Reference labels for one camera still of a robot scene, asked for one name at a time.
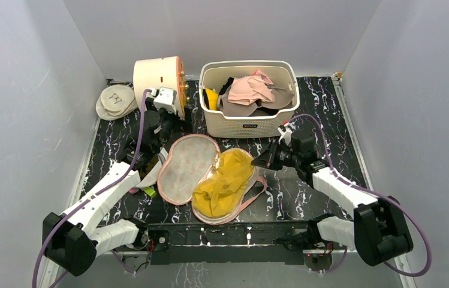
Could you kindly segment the floral mesh laundry bag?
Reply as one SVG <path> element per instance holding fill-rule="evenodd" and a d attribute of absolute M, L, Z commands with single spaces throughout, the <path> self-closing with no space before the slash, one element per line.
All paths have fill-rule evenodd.
<path fill-rule="evenodd" d="M 157 186 L 162 198 L 177 206 L 190 203 L 192 207 L 192 194 L 196 186 L 211 176 L 212 170 L 217 168 L 222 152 L 224 151 L 220 150 L 213 139 L 202 134 L 190 134 L 175 141 L 157 178 Z M 246 193 L 231 214 L 210 219 L 192 207 L 195 217 L 209 225 L 221 225 L 233 221 L 257 199 L 257 196 L 246 198 L 246 194 L 256 183 L 259 182 L 262 185 L 262 191 L 267 189 L 266 179 L 259 174 L 257 167 L 254 166 L 254 168 L 255 172 L 249 180 Z"/>

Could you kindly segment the yellow bra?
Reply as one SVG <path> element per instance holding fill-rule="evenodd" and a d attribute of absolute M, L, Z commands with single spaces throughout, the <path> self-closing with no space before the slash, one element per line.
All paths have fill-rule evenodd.
<path fill-rule="evenodd" d="M 220 153 L 217 168 L 200 182 L 192 194 L 192 207 L 210 219 L 231 214 L 246 193 L 255 168 L 252 156 L 234 148 Z"/>

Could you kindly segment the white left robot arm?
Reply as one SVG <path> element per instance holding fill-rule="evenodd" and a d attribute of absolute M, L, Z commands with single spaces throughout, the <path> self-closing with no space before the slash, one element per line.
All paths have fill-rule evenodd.
<path fill-rule="evenodd" d="M 130 190 L 156 184 L 167 161 L 165 144 L 180 131 L 192 131 L 192 109 L 185 106 L 182 115 L 165 108 L 142 112 L 139 131 L 122 145 L 106 175 L 73 206 L 45 217 L 40 255 L 79 276 L 108 251 L 127 245 L 135 250 L 155 246 L 143 220 L 128 216 L 107 226 L 100 222 Z"/>

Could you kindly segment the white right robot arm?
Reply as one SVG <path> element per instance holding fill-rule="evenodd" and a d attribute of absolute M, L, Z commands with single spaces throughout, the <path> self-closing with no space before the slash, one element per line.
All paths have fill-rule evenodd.
<path fill-rule="evenodd" d="M 275 243 L 290 250 L 338 243 L 357 251 L 369 266 L 412 251 L 412 237 L 404 214 L 395 206 L 397 200 L 383 200 L 344 183 L 345 178 L 318 155 L 314 135 L 288 128 L 280 132 L 251 164 L 267 170 L 295 169 L 299 179 L 336 202 L 350 219 L 324 214 L 309 220 L 306 231 L 277 238 Z"/>

